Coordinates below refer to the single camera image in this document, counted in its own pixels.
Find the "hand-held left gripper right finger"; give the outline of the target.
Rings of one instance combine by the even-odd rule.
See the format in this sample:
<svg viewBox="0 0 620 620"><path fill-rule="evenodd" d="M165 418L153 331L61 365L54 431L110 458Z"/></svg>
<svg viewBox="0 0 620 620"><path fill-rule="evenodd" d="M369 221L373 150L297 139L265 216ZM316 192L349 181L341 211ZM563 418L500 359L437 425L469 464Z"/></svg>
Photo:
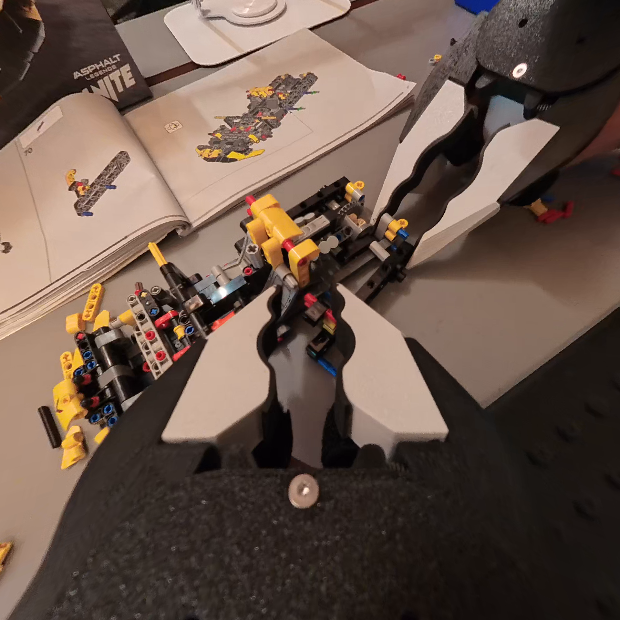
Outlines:
<svg viewBox="0 0 620 620"><path fill-rule="evenodd" d="M368 445L390 460L401 444L444 442L448 426L406 337L342 284L332 287L331 302L336 391L322 466L350 467Z"/></svg>

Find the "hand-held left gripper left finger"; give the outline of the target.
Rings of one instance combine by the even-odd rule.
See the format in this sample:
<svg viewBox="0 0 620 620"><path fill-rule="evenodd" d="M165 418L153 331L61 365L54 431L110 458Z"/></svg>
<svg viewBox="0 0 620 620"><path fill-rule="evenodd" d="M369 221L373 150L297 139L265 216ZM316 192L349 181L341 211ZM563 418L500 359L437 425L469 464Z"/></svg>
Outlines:
<svg viewBox="0 0 620 620"><path fill-rule="evenodd" d="M291 415L269 357L278 344L282 287L272 285L206 339L162 433L168 444L242 446L263 468L291 460Z"/></svg>

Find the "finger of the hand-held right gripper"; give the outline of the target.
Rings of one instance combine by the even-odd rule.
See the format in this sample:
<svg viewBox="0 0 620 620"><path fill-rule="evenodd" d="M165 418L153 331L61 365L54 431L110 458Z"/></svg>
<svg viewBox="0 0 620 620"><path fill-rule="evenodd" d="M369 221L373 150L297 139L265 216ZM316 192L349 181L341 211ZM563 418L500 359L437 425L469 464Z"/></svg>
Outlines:
<svg viewBox="0 0 620 620"><path fill-rule="evenodd" d="M474 125L474 108L464 86L447 80L420 117L400 139L372 214L378 225L385 213L394 215L403 199L417 189L440 154L459 144Z"/></svg>
<svg viewBox="0 0 620 620"><path fill-rule="evenodd" d="M485 146L474 179L422 235L406 268L425 262L495 215L501 195L558 131L553 124L517 124L498 131Z"/></svg>

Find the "small yellow grey lego connector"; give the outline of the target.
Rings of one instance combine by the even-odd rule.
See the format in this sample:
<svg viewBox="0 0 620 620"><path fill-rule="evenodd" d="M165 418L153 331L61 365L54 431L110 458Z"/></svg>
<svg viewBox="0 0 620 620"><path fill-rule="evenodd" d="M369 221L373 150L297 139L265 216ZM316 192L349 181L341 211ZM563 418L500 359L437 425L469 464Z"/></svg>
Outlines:
<svg viewBox="0 0 620 620"><path fill-rule="evenodd" d="M376 237L379 240L387 239L389 242L393 242L398 236L406 239L408 237L407 226L406 219L397 220L389 213L384 213L377 224Z"/></svg>

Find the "black lego beam blue pins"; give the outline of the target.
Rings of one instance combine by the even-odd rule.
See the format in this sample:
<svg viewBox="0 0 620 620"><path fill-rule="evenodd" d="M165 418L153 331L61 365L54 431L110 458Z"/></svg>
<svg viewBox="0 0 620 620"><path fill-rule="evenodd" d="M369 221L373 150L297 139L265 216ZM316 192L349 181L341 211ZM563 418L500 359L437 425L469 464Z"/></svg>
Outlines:
<svg viewBox="0 0 620 620"><path fill-rule="evenodd" d="M375 239L369 236L363 237L355 241L347 241L344 245L344 250L338 257L337 262L340 263L340 269L330 282L330 295L333 298L336 294L337 283L340 283L342 279L347 275L346 269L350 269L352 274L358 268L353 267L354 259L358 257L362 258L377 258L370 247L371 243ZM420 242L420 237L414 238L412 236L402 237L397 233L395 240L388 241L386 246L382 245L382 242L378 242L379 249L387 252L387 258L379 258L379 267L368 277L368 279L362 283L357 292L354 293L362 302L370 304L372 300L384 289L384 287L391 282L402 282L406 277L406 265L408 260L413 257L415 249Z"/></svg>

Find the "black yellow lego car chassis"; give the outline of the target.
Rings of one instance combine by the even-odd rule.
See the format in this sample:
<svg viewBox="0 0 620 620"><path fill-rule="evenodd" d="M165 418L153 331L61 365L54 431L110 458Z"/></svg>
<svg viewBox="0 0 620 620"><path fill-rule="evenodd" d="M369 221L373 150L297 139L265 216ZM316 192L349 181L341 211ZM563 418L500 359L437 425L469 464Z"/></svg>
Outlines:
<svg viewBox="0 0 620 620"><path fill-rule="evenodd" d="M247 196L237 257L209 275L185 275L151 244L164 286L136 282L124 313L112 317L101 306L95 321L73 336L75 348L97 364L99 395L113 408L111 428L199 339L200 329L210 335L269 286L282 287L280 343L290 337L293 319L302 317L305 293L330 293L347 241L369 236L377 259L387 258L378 244L386 246L386 239L379 240L377 226L363 217L364 187L343 177L289 210L271 195Z"/></svg>

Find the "scattered loose lego pieces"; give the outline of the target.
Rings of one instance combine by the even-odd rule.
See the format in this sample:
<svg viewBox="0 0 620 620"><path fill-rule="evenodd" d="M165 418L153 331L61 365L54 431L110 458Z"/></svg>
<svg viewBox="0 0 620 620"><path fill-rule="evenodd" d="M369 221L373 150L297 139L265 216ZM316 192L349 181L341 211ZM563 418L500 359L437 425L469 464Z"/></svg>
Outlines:
<svg viewBox="0 0 620 620"><path fill-rule="evenodd" d="M549 190L525 207L543 226L598 218L619 221L619 156L596 158L563 170Z"/></svg>

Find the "yellow thick lego beam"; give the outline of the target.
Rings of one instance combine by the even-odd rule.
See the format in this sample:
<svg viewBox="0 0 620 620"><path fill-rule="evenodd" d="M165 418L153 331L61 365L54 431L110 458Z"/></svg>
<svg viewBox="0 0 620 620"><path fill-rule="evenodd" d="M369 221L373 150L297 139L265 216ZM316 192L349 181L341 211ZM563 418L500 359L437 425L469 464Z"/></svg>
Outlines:
<svg viewBox="0 0 620 620"><path fill-rule="evenodd" d="M91 286L86 303L82 311L84 322L92 323L100 312L104 298L105 288L101 283L95 283Z"/></svg>

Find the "pile of yellow lego pieces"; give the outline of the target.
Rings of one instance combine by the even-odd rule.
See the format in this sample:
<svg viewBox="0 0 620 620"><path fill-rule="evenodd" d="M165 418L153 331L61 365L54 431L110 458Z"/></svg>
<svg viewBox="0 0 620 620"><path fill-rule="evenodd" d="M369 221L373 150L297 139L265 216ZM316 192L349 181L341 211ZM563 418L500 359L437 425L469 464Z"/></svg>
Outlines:
<svg viewBox="0 0 620 620"><path fill-rule="evenodd" d="M86 360L86 350L76 347L60 356L63 379L52 390L53 412L61 427L61 469L70 469L87 456L84 431L79 424L85 420L99 428L94 441L100 445L111 431L113 408L99 395L96 379L97 364Z"/></svg>

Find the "dark lego pin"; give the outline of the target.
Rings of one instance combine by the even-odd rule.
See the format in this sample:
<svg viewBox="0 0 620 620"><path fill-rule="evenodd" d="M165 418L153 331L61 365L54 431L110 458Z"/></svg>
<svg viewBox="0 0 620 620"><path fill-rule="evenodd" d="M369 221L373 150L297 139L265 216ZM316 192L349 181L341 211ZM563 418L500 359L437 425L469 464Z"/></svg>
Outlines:
<svg viewBox="0 0 620 620"><path fill-rule="evenodd" d="M50 407L40 406L36 411L41 420L51 448L58 449L61 446L61 435Z"/></svg>

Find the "open lego instruction booklet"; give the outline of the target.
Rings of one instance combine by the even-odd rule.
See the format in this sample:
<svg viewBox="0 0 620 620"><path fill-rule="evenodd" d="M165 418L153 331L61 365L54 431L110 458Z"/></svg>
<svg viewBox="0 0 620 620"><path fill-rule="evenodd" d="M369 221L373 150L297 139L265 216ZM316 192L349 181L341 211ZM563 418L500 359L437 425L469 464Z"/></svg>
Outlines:
<svg viewBox="0 0 620 620"><path fill-rule="evenodd" d="M1 148L1 338L372 127L415 82L301 29L122 115L70 94Z"/></svg>

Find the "lego set cardboard box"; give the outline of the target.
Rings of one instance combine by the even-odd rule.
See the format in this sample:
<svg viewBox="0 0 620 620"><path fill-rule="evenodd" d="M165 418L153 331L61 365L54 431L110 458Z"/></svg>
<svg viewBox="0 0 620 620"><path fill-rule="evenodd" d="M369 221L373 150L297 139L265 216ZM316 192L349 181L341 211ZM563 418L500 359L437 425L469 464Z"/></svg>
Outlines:
<svg viewBox="0 0 620 620"><path fill-rule="evenodd" d="M79 92L119 110L151 97L102 1L1 1L1 147Z"/></svg>

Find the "white rounded pad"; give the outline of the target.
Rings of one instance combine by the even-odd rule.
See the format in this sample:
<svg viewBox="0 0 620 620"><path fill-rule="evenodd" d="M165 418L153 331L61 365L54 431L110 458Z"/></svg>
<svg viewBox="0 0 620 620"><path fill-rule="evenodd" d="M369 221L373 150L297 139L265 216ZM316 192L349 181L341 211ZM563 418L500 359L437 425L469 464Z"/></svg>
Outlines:
<svg viewBox="0 0 620 620"><path fill-rule="evenodd" d="M168 11L164 23L191 61L212 67L350 9L350 1L189 1Z"/></svg>

